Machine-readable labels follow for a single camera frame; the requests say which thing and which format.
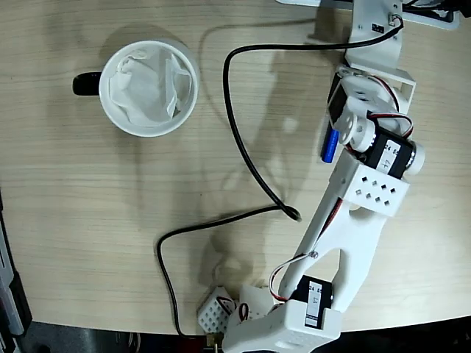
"white paper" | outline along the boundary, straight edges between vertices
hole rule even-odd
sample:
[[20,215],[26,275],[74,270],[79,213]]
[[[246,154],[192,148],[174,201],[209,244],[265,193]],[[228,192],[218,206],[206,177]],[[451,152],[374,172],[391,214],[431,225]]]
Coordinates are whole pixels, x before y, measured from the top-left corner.
[[388,174],[391,170],[392,165],[394,164],[394,161],[396,160],[399,150],[399,144],[395,143],[393,140],[388,140],[386,142],[386,145],[384,146],[384,150],[381,154],[380,161],[376,166],[376,170]]
[[188,102],[191,91],[190,73],[165,49],[127,55],[109,83],[111,101],[137,126],[170,121]]
[[309,281],[308,308],[306,309],[305,325],[317,327],[321,297],[322,285]]

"label on servo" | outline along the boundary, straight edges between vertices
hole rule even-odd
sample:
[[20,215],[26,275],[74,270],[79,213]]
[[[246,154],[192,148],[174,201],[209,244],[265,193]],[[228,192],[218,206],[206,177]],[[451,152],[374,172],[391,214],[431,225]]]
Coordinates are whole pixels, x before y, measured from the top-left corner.
[[382,171],[384,174],[388,174],[391,170],[397,155],[399,154],[400,144],[395,143],[393,140],[388,140],[384,146],[383,153],[381,154],[380,161],[376,166],[377,171]]
[[309,282],[308,308],[306,309],[305,325],[319,328],[319,309],[321,307],[322,285]]

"perforated plastic part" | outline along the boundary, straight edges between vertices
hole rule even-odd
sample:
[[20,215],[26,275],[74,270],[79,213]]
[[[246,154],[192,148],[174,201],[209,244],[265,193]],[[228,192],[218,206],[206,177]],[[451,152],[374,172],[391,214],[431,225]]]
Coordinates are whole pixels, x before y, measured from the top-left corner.
[[[203,328],[205,333],[225,333],[227,329],[227,322],[229,315],[226,310],[219,304],[218,297],[230,298],[224,287],[216,287],[212,294],[208,297],[206,302],[201,306],[198,311],[198,324]],[[235,309],[234,301],[221,301],[229,313]]]

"black servo motor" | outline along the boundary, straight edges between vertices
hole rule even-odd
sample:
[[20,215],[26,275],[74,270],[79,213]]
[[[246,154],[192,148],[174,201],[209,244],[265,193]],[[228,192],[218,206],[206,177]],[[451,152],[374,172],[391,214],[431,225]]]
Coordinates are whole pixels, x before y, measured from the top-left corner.
[[371,120],[375,123],[375,139],[371,147],[358,155],[358,159],[371,168],[401,179],[414,151],[412,142],[384,129],[377,119]]

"white mug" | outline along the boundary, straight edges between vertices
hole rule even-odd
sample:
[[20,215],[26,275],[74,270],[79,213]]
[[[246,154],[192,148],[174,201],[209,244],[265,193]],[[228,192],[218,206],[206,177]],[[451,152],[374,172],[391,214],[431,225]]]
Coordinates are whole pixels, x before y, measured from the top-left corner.
[[[174,54],[191,75],[191,90],[184,107],[172,118],[157,126],[137,126],[131,124],[127,114],[110,100],[109,80],[115,74],[118,64],[127,55],[139,49],[159,46]],[[190,50],[176,40],[144,40],[131,43],[119,49],[106,63],[102,72],[87,72],[74,78],[72,90],[78,96],[99,96],[108,118],[120,129],[131,135],[155,137],[168,134],[182,125],[190,116],[198,98],[199,68]]]

